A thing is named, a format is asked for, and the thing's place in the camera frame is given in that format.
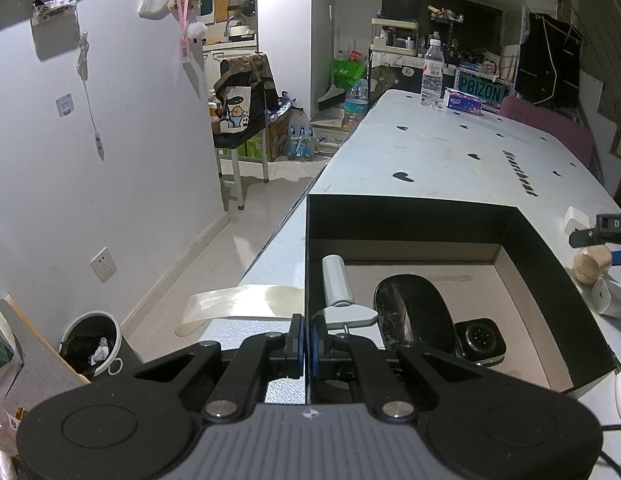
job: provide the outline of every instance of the blue tissue package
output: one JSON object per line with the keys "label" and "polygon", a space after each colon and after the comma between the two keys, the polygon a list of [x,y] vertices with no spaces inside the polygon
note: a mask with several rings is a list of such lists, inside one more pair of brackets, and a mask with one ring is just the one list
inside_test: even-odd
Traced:
{"label": "blue tissue package", "polygon": [[458,92],[449,88],[444,91],[444,105],[453,110],[468,114],[481,115],[481,100],[474,95]]}

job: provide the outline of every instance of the silver screw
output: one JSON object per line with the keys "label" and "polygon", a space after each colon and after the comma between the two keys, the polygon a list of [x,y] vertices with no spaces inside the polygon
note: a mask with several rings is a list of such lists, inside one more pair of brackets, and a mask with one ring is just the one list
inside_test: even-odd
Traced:
{"label": "silver screw", "polygon": [[409,416],[414,411],[413,405],[405,400],[390,400],[382,406],[382,412],[393,418]]}
{"label": "silver screw", "polygon": [[206,405],[206,413],[220,418],[232,415],[236,411],[237,404],[235,404],[232,400],[214,400]]}

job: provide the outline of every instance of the black box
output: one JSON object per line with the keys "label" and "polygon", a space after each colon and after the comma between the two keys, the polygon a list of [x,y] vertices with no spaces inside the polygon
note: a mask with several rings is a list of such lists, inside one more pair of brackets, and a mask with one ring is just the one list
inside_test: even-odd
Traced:
{"label": "black box", "polygon": [[[516,207],[308,195],[307,319],[326,306],[321,259],[328,254],[344,258],[357,303],[372,307],[371,290],[379,279],[412,272],[435,284],[454,321],[495,320],[508,351],[505,363],[494,369],[504,373],[579,397],[615,368],[593,313]],[[524,358],[526,349],[534,349],[539,370]],[[540,373],[547,383],[538,380]],[[311,397],[314,386],[310,381]]]}

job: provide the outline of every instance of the broom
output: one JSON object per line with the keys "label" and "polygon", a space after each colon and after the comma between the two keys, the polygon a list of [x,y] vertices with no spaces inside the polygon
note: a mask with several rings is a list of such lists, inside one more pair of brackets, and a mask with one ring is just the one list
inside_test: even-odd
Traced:
{"label": "broom", "polygon": [[333,22],[333,6],[331,5],[329,5],[329,17],[331,17],[331,88],[317,99],[317,107],[320,110],[326,110],[344,102],[347,96],[344,89],[335,86],[335,23]]}

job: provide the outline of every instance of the white pom-pom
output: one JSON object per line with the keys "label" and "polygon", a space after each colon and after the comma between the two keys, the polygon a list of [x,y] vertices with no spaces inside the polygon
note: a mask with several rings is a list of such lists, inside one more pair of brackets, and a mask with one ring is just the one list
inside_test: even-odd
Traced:
{"label": "white pom-pom", "polygon": [[194,22],[188,25],[186,33],[190,40],[203,40],[206,37],[208,27],[202,22]]}

